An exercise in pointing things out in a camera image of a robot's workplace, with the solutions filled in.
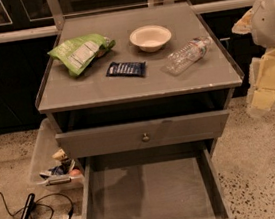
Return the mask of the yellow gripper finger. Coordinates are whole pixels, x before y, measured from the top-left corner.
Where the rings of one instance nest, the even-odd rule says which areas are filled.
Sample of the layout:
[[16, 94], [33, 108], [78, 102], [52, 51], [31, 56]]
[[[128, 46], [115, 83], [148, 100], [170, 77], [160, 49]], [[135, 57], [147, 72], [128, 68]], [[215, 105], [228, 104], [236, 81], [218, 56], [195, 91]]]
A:
[[232, 32], [235, 34], [248, 34], [251, 32], [253, 10], [249, 9], [232, 27]]
[[275, 48], [269, 48], [261, 58], [253, 58], [249, 72], [248, 114], [268, 113], [275, 103]]

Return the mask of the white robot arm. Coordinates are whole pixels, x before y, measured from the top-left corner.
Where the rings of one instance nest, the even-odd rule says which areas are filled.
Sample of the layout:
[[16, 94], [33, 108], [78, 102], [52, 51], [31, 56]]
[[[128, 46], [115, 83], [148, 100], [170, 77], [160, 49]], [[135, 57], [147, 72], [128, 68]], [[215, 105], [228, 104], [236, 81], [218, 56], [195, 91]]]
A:
[[261, 58], [253, 58], [249, 68], [247, 111], [259, 117], [275, 103], [275, 0], [255, 0], [253, 7], [234, 24], [235, 34], [252, 34], [255, 45], [265, 49]]

